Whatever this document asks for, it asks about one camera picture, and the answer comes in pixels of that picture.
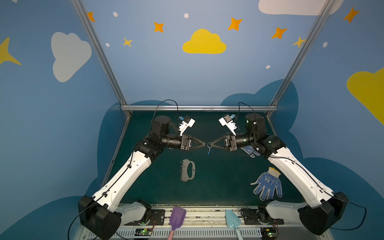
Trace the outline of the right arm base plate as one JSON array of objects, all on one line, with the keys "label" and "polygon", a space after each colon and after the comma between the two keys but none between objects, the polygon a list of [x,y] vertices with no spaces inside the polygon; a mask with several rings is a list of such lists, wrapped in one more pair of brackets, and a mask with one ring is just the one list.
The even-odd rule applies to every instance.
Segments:
[{"label": "right arm base plate", "polygon": [[271,218],[264,209],[241,208],[240,214],[244,219],[245,225],[283,225],[283,219]]}]

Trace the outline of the metal key holder plate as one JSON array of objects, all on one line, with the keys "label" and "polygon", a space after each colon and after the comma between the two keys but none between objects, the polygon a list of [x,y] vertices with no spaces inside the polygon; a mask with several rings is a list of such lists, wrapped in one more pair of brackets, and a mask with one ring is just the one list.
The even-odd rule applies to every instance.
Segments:
[{"label": "metal key holder plate", "polygon": [[182,182],[188,182],[195,178],[196,165],[195,162],[188,159],[181,160],[180,180]]}]

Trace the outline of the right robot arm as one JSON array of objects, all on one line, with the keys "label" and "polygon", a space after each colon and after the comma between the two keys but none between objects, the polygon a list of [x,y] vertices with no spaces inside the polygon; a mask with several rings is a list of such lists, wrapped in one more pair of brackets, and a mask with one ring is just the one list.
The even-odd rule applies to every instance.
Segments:
[{"label": "right robot arm", "polygon": [[[320,236],[341,219],[348,197],[342,192],[333,192],[302,165],[278,136],[269,135],[263,116],[247,114],[244,133],[235,132],[234,118],[234,115],[225,115],[219,119],[219,123],[230,130],[229,134],[217,140],[225,143],[222,149],[235,152],[241,147],[251,146],[273,165],[253,183],[254,193],[262,201],[258,207],[261,222],[282,219],[301,223],[311,233]],[[303,203],[273,200],[274,195],[282,197],[280,175],[284,175],[300,192],[305,200]]]}]

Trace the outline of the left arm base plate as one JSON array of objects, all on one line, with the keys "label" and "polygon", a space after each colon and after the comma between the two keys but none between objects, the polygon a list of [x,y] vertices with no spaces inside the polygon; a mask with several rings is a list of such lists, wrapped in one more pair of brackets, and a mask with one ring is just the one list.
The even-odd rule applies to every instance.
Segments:
[{"label": "left arm base plate", "polygon": [[133,221],[125,224],[125,226],[163,226],[165,222],[165,210],[151,210],[150,213],[145,214],[144,218],[139,221]]}]

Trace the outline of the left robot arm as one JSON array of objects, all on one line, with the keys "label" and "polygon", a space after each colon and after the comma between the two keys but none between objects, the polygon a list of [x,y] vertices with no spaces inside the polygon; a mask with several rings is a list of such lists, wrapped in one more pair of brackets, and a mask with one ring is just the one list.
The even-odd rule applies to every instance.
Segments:
[{"label": "left robot arm", "polygon": [[119,207],[119,203],[137,178],[165,148],[190,151],[194,149],[192,143],[197,143],[198,148],[205,145],[205,142],[184,133],[194,123],[194,119],[186,116],[182,118],[178,134],[170,134],[171,119],[167,116],[154,118],[149,133],[135,145],[120,170],[91,197],[83,196],[80,199],[80,223],[101,240],[109,240],[125,224],[148,223],[152,210],[149,204],[136,201],[126,207]]}]

